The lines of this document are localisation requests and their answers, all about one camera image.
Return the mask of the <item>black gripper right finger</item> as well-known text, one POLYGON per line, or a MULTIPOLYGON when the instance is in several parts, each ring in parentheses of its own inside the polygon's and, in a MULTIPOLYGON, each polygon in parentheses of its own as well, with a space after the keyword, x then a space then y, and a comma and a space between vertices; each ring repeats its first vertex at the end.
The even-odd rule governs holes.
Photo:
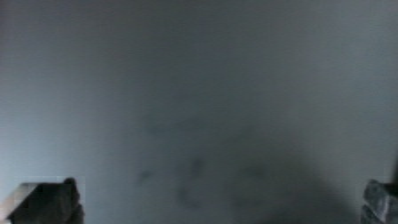
POLYGON ((372 180, 363 198, 361 224, 398 224, 398 184, 372 180))

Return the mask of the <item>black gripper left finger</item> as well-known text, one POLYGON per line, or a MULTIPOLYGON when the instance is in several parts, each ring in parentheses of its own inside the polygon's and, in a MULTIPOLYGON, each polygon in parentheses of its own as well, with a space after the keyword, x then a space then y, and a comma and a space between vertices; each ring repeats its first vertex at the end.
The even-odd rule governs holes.
POLYGON ((6 198, 6 224, 84 224, 77 180, 22 183, 6 198))

